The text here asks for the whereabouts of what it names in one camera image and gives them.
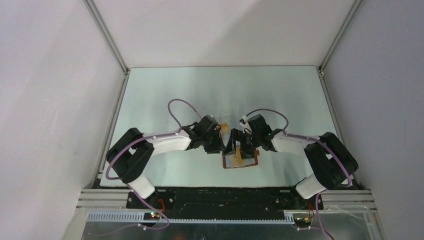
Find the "wall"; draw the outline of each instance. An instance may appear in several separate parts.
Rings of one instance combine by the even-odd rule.
[[[354,0],[96,0],[128,67],[319,65]]]
[[[390,240],[422,239],[424,1],[366,0],[324,77]]]
[[[0,3],[1,239],[60,239],[122,73],[84,2]]]

